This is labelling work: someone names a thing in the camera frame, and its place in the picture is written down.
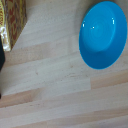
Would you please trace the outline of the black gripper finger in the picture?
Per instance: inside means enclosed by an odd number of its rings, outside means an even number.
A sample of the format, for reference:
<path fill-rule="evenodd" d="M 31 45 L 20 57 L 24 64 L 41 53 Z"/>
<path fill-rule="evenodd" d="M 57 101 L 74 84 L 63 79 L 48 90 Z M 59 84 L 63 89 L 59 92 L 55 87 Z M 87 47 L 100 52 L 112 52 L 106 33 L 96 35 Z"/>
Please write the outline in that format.
<path fill-rule="evenodd" d="M 2 46 L 2 42 L 0 40 L 0 71 L 5 63 L 5 54 Z"/>

